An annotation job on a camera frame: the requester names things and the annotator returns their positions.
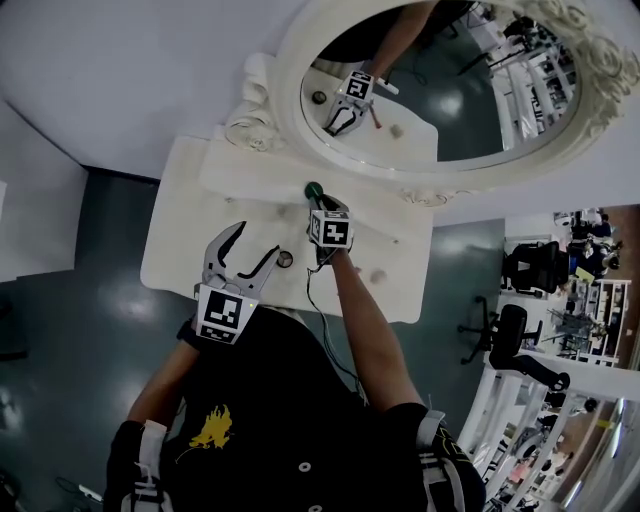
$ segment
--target person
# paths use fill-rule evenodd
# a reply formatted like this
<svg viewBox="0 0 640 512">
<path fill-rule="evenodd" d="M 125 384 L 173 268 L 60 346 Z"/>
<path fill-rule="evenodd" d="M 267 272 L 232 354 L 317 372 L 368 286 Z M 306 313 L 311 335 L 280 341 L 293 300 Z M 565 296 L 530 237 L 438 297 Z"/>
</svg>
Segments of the person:
<svg viewBox="0 0 640 512">
<path fill-rule="evenodd" d="M 389 9 L 353 26 L 332 41 L 318 56 L 314 67 L 346 78 L 351 68 L 371 62 L 367 72 L 377 80 L 407 50 L 424 29 L 439 0 L 416 2 Z M 335 63 L 356 66 L 339 67 Z"/>
<path fill-rule="evenodd" d="M 258 307 L 235 345 L 185 324 L 113 440 L 107 512 L 158 506 L 165 494 L 164 512 L 482 510 L 484 484 L 446 429 L 418 443 L 430 413 L 349 254 L 338 250 L 328 265 L 368 405 L 286 314 Z M 171 429 L 183 397 L 184 423 L 161 444 L 156 474 L 142 462 L 153 444 L 145 435 L 157 427 L 150 421 Z"/>
</svg>

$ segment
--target office chair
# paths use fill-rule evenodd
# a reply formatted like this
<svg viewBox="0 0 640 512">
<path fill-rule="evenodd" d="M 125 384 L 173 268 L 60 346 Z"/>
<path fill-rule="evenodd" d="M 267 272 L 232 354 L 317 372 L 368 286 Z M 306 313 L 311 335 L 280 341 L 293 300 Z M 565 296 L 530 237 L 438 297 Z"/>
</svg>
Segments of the office chair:
<svg viewBox="0 0 640 512">
<path fill-rule="evenodd" d="M 481 350 L 491 351 L 489 362 L 496 370 L 515 370 L 523 375 L 529 375 L 538 382 L 548 386 L 553 391 L 564 391 L 569 387 L 570 379 L 567 373 L 556 373 L 527 355 L 518 355 L 522 342 L 527 339 L 537 342 L 542 333 L 542 322 L 538 323 L 535 332 L 525 332 L 527 312 L 514 304 L 507 304 L 498 316 L 489 321 L 487 299 L 476 297 L 476 302 L 482 303 L 484 326 L 482 329 L 472 329 L 463 325 L 458 326 L 458 332 L 475 332 L 480 334 L 480 341 L 476 344 L 471 356 L 463 358 L 461 364 L 469 364 Z"/>
<path fill-rule="evenodd" d="M 502 265 L 502 289 L 515 289 L 524 295 L 542 297 L 543 290 L 555 293 L 558 285 L 569 280 L 569 255 L 560 250 L 558 242 L 520 244 L 505 256 Z"/>
</svg>

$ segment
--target white wall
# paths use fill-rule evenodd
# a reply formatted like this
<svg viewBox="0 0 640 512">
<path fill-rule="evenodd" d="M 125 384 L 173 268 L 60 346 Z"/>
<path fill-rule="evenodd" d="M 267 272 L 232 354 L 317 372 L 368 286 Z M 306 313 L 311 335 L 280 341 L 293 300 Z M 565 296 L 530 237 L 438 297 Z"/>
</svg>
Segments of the white wall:
<svg viewBox="0 0 640 512">
<path fill-rule="evenodd" d="M 176 134 L 208 138 L 239 98 L 244 59 L 275 52 L 305 0 L 8 0 L 0 87 L 83 164 L 160 177 Z M 587 0 L 640 54 L 630 0 Z M 456 199 L 451 224 L 640 202 L 640 99 L 588 153 L 545 178 Z"/>
<path fill-rule="evenodd" d="M 159 178 L 177 134 L 210 138 L 242 66 L 304 0 L 8 0 L 5 98 L 85 165 Z"/>
<path fill-rule="evenodd" d="M 0 282 L 73 269 L 86 175 L 0 101 Z"/>
</svg>

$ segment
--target white table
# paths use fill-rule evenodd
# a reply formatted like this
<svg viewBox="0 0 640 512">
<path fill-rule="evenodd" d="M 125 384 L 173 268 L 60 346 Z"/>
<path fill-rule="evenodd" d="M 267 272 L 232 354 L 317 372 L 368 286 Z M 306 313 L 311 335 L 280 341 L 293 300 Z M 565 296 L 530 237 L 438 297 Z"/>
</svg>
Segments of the white table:
<svg viewBox="0 0 640 512">
<path fill-rule="evenodd" d="M 224 228 L 246 220 L 244 234 L 227 256 L 229 275 L 252 270 L 267 250 L 280 244 L 293 254 L 294 263 L 288 269 L 274 269 L 262 291 L 262 303 L 312 311 L 305 290 L 306 269 L 316 266 L 314 248 L 305 233 L 308 209 L 234 200 L 205 189 L 198 175 L 208 148 L 209 141 L 191 137 L 178 137 L 174 143 L 153 211 L 142 282 L 149 288 L 193 297 L 193 286 L 201 281 L 206 246 Z M 389 321 L 412 323 L 420 316 L 431 244 L 428 219 L 421 236 L 401 239 L 356 223 L 352 259 Z M 371 276 L 380 270 L 386 278 L 373 284 Z M 323 312 L 341 315 L 330 268 L 312 281 L 312 296 Z"/>
</svg>

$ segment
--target gray floor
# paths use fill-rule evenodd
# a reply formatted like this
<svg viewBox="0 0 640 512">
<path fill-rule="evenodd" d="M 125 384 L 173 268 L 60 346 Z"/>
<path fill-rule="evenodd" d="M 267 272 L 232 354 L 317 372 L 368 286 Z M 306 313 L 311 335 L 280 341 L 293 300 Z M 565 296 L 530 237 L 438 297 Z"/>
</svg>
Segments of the gray floor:
<svg viewBox="0 0 640 512">
<path fill-rule="evenodd" d="M 0 285 L 16 324 L 0 329 L 0 344 L 21 332 L 30 349 L 26 360 L 0 362 L 14 412 L 0 429 L 0 467 L 21 481 L 27 510 L 71 510 L 57 476 L 103 491 L 111 439 L 192 313 L 192 301 L 140 283 L 156 193 L 155 185 L 93 175 L 76 269 Z M 454 434 L 481 372 L 480 361 L 458 364 L 470 340 L 455 326 L 469 319 L 476 294 L 495 304 L 503 236 L 502 221 L 436 229 L 422 317 L 394 326 L 420 392 L 447 412 Z M 305 318 L 318 332 L 318 317 Z M 331 319 L 332 333 L 347 358 L 339 323 Z"/>
<path fill-rule="evenodd" d="M 376 87 L 376 93 L 400 103 L 438 129 L 438 161 L 479 158 L 503 150 L 489 67 L 482 61 L 458 76 L 480 48 L 461 21 L 438 34 L 423 50 L 407 50 L 388 77 L 397 96 Z"/>
</svg>

